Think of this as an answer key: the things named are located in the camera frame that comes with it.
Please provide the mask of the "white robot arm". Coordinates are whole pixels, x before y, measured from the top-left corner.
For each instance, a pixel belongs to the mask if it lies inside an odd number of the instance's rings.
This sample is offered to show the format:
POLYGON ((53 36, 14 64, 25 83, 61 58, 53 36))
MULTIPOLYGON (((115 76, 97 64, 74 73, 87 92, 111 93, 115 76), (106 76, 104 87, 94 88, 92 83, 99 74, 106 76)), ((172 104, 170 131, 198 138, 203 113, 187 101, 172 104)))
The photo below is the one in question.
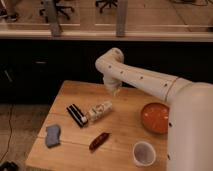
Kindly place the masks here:
POLYGON ((213 84, 128 66, 118 48, 95 66, 108 91, 127 83, 170 105, 166 171, 213 171, 213 84))

